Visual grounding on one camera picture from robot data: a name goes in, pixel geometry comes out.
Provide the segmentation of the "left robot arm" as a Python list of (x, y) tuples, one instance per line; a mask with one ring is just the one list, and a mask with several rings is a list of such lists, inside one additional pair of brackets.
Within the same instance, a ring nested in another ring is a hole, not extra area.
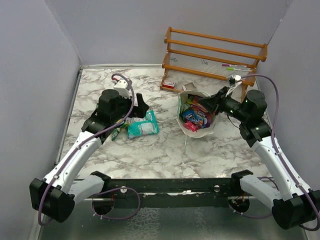
[(43, 179), (35, 178), (29, 185), (31, 205), (38, 211), (38, 223), (43, 226), (42, 215), (59, 223), (72, 213), (75, 205), (88, 197), (111, 196), (120, 187), (112, 188), (111, 178), (95, 171), (84, 180), (74, 180), (92, 154), (111, 135), (113, 129), (123, 124), (126, 118), (144, 118), (149, 109), (142, 94), (121, 96), (115, 89), (101, 93), (91, 116), (84, 122), (75, 143)]

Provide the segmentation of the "white paper bag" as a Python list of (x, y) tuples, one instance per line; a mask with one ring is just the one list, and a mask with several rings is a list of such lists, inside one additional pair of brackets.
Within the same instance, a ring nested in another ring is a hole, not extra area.
[(182, 118), (182, 112), (180, 112), (180, 110), (181, 110), (182, 103), (184, 103), (188, 99), (188, 95), (198, 95), (203, 98), (210, 96), (208, 93), (203, 92), (203, 91), (199, 91), (199, 90), (181, 91), (178, 94), (178, 109), (177, 109), (177, 117), (176, 117), (176, 121), (177, 121), (179, 127), (181, 128), (181, 130), (185, 134), (186, 138), (199, 139), (199, 138), (203, 138), (207, 135), (211, 135), (214, 132), (214, 128), (215, 128), (215, 125), (217, 122), (216, 116), (214, 116), (212, 114), (211, 114), (212, 115), (212, 122), (211, 122), (210, 127), (208, 127), (208, 128), (200, 128), (197, 130), (197, 132), (192, 132), (184, 127), (184, 123), (187, 121), (185, 121)]

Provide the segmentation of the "green snack packet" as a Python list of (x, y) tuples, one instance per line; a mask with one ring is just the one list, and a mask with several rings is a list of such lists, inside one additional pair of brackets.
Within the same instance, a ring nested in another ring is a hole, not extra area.
[(111, 140), (114, 141), (117, 138), (117, 136), (119, 135), (119, 133), (121, 132), (121, 130), (126, 129), (129, 125), (130, 125), (130, 119), (127, 118), (119, 126), (114, 128), (112, 133), (111, 133), (111, 135), (110, 135), (111, 136)]

